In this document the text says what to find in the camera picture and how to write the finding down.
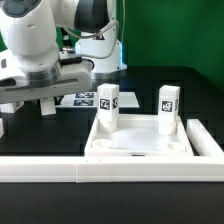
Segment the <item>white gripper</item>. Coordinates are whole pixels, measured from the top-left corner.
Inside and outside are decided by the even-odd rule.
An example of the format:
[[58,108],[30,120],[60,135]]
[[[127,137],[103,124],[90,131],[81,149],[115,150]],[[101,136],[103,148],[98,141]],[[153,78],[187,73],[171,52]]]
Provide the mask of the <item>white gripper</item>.
[[43,73],[24,74],[9,50],[0,52],[0,104],[57,97],[92,88],[93,62],[61,53],[59,63]]

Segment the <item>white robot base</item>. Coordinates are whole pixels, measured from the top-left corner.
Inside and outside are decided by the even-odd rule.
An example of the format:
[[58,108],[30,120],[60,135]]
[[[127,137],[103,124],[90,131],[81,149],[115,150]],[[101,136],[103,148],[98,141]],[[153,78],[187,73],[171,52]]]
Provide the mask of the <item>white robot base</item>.
[[109,24],[103,33],[90,38],[90,33],[82,33],[88,39],[80,39],[75,44],[77,54],[94,62],[91,78],[109,77],[112,73],[125,70],[127,65],[123,62],[122,41],[118,39],[119,22],[117,20],[117,1],[112,0],[112,14]]

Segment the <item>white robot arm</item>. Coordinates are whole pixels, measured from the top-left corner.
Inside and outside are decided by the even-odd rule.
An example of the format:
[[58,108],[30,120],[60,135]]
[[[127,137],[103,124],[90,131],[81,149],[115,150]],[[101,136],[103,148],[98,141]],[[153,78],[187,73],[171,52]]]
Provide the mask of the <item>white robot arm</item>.
[[88,91],[94,64],[64,55],[56,29],[100,34],[115,0],[0,0],[0,104]]

